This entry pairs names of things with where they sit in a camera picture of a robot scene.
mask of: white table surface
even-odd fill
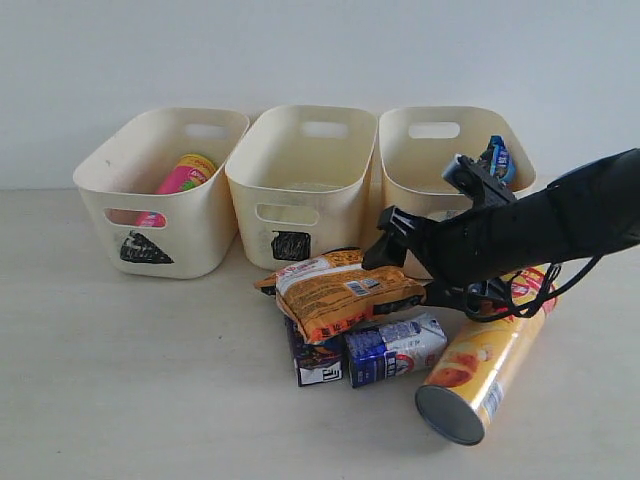
[[[0,219],[3,480],[640,478],[640,248],[563,296],[462,447],[416,411],[423,373],[297,387],[237,239],[171,281],[115,270],[75,191],[0,192]]]

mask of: snack bag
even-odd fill
[[[424,287],[399,267],[363,270],[360,249],[336,250],[279,270],[256,288],[276,296],[305,343],[318,344],[358,322],[414,307]]]

